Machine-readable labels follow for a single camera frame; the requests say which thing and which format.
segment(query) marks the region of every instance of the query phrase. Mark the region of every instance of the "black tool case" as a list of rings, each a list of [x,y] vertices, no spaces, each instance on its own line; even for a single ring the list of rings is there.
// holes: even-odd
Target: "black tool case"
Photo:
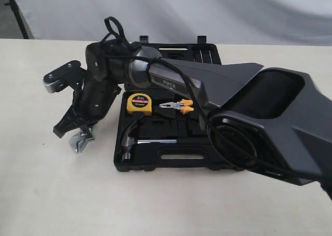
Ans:
[[[150,44],[147,36],[140,36],[142,46],[158,49],[164,58],[221,64],[217,47],[206,43],[206,36],[198,36],[197,44]],[[205,132],[199,127],[199,115],[194,110],[183,115],[179,110],[160,108],[165,102],[177,102],[183,97],[158,86],[139,89],[125,85],[122,96],[118,133],[114,153],[114,165],[118,171],[155,168],[207,167],[211,170],[240,170],[226,162],[212,147]],[[132,115],[126,111],[127,99],[134,93],[145,93],[152,99],[152,115],[142,112]],[[130,134],[140,140],[177,139],[177,144],[148,143],[132,148],[131,160],[122,161],[121,141],[126,128],[138,120],[138,126]]]

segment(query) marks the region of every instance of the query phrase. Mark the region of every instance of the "yellow tape measure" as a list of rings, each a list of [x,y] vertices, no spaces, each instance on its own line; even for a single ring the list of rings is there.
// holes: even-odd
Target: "yellow tape measure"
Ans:
[[[127,112],[143,112],[145,116],[152,114],[152,101],[151,98],[144,93],[134,93],[130,95],[127,100]]]

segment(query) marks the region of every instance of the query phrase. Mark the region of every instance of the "white table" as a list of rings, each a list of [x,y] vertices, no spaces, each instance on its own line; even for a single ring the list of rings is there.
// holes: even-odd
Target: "white table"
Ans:
[[[42,77],[67,61],[85,67],[84,41],[0,40],[0,235],[331,235],[332,203],[303,187],[247,171],[113,166],[120,97],[72,153],[53,126],[72,91]],[[308,72],[332,98],[332,47],[219,45],[224,64],[258,62]]]

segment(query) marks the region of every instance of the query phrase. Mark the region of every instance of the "white backdrop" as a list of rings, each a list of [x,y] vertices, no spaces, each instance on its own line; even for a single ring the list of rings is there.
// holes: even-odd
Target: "white backdrop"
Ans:
[[[331,0],[17,0],[37,39],[100,40],[114,16],[127,38],[160,43],[332,45]]]

